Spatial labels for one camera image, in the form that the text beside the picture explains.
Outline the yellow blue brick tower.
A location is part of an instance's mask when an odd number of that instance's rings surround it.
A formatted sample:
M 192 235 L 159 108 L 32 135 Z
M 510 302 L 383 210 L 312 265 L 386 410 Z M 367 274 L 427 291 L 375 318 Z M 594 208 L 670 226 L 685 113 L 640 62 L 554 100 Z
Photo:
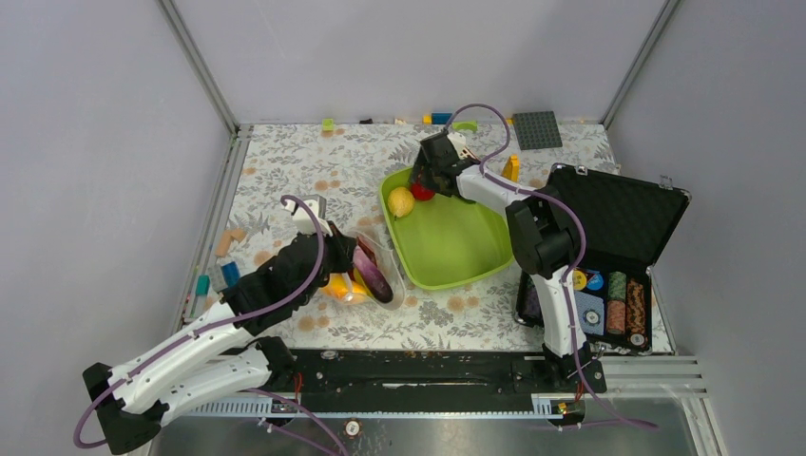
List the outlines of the yellow blue brick tower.
M 510 155 L 501 171 L 501 176 L 508 181 L 518 182 L 520 175 L 520 161 L 516 154 Z

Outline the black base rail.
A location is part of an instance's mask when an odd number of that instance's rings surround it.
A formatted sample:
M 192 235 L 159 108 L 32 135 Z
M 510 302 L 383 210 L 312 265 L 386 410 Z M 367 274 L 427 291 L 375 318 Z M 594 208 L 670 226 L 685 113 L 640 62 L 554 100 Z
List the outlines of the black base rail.
M 535 395 L 607 390 L 589 353 L 578 373 L 570 358 L 541 352 L 289 349 L 278 337 L 253 345 L 271 371 L 264 390 L 288 392 L 313 412 L 527 412 Z

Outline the teal block at rail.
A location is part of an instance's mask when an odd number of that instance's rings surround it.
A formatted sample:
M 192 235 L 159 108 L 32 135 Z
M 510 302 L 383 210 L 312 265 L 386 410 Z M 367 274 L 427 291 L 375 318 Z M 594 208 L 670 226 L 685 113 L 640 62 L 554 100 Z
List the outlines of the teal block at rail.
M 194 295 L 207 296 L 210 288 L 210 278 L 208 275 L 199 275 L 197 278 Z

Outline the L-shaped wooden block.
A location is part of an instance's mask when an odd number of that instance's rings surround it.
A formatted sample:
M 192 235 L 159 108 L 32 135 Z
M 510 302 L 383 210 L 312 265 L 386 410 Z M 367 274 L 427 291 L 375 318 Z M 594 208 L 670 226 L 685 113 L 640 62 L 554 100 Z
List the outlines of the L-shaped wooden block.
M 247 233 L 245 230 L 237 228 L 224 230 L 214 249 L 215 257 L 227 257 L 234 243 L 241 243 L 245 240 Z

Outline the blue yellow brick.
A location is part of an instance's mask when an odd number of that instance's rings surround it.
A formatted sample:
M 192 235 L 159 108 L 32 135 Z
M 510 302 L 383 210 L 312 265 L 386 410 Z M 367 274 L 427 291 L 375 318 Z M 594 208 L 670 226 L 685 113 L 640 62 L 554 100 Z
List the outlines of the blue yellow brick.
M 422 117 L 423 124 L 447 124 L 452 118 L 450 112 L 432 112 Z

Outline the yellow orange mango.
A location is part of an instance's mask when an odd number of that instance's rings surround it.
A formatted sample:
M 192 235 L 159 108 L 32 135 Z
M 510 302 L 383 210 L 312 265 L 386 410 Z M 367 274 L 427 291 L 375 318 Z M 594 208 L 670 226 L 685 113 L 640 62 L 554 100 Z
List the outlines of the yellow orange mango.
M 349 275 L 331 274 L 328 283 L 320 290 L 345 305 L 360 304 L 372 297 L 363 285 L 351 280 Z

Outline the grey building brick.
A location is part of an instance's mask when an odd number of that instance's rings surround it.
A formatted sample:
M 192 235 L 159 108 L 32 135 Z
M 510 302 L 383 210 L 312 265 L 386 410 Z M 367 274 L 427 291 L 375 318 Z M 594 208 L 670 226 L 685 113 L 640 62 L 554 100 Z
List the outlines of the grey building brick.
M 208 266 L 206 269 L 206 274 L 209 277 L 210 288 L 214 292 L 220 293 L 227 288 L 227 283 L 220 265 L 212 264 Z

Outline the purple eggplant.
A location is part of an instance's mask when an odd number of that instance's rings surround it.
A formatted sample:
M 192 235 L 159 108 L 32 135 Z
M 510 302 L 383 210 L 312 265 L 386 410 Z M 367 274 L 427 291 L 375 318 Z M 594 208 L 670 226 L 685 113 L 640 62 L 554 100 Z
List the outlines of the purple eggplant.
M 393 301 L 393 289 L 380 269 L 364 255 L 356 246 L 353 253 L 353 262 L 357 273 L 361 276 L 366 289 L 373 297 L 383 304 Z

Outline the green arch brick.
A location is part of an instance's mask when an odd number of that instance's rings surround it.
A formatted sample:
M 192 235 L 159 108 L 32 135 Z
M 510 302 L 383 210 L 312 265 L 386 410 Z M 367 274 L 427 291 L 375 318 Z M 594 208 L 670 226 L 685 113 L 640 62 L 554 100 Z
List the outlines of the green arch brick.
M 476 132 L 478 130 L 478 123 L 477 121 L 454 122 L 452 128 L 456 131 Z

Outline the clear zip top bag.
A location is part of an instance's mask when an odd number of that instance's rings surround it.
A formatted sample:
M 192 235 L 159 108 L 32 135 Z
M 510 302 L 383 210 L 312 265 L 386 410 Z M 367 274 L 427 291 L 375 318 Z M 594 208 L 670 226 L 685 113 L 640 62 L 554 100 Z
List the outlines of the clear zip top bag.
M 356 229 L 348 236 L 357 241 L 357 265 L 348 273 L 330 274 L 320 292 L 344 305 L 373 302 L 387 311 L 397 310 L 406 298 L 406 289 L 393 250 L 369 229 Z

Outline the green plastic tray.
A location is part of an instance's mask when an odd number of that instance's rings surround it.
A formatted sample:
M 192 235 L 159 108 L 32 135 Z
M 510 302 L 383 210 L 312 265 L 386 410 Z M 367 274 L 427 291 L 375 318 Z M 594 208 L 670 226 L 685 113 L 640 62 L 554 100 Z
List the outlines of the green plastic tray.
M 403 168 L 386 176 L 379 199 L 400 264 L 416 287 L 452 289 L 507 269 L 513 255 L 506 222 L 480 204 L 436 195 L 395 218 L 388 196 L 407 185 L 410 174 Z

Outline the blue building brick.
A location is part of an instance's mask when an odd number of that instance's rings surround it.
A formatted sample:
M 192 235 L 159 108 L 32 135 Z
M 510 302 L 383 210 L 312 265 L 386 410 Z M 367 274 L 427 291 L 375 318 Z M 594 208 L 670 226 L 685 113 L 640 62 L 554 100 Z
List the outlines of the blue building brick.
M 240 279 L 240 269 L 238 263 L 235 261 L 230 261 L 222 264 L 220 269 L 225 287 L 231 288 L 235 286 Z

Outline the red strawberry bunch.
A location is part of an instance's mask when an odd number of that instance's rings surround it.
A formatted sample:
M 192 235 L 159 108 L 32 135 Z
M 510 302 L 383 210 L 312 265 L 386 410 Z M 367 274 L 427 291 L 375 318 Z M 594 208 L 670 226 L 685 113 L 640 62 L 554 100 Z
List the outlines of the red strawberry bunch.
M 367 242 L 365 242 L 360 238 L 357 241 L 357 246 L 361 249 L 364 255 L 372 262 L 373 265 L 377 265 L 375 251 Z

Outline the red pomegranate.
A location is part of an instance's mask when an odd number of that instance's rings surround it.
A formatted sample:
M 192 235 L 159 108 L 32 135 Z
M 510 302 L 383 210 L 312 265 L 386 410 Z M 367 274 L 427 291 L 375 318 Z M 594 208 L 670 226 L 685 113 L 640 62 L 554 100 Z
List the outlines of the red pomegranate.
M 426 188 L 419 182 L 412 183 L 409 187 L 415 200 L 429 201 L 435 196 L 435 192 Z

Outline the yellow lemon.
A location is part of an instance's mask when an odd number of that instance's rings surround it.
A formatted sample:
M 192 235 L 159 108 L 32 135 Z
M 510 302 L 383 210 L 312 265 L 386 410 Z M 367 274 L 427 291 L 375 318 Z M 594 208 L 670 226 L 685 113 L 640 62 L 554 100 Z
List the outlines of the yellow lemon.
M 414 205 L 415 198 L 405 186 L 396 187 L 387 197 L 388 209 L 395 219 L 406 217 L 412 212 Z

